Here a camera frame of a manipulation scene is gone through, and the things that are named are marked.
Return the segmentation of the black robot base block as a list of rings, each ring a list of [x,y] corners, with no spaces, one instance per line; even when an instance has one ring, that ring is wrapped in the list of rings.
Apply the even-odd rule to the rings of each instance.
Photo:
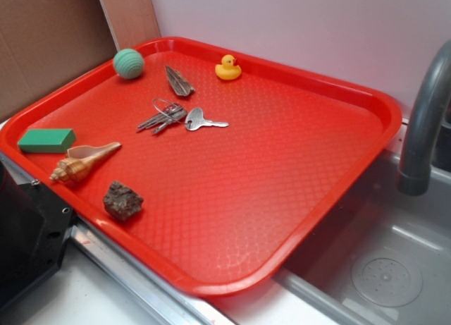
[[[62,265],[75,213],[44,184],[18,184],[1,165],[1,311]]]

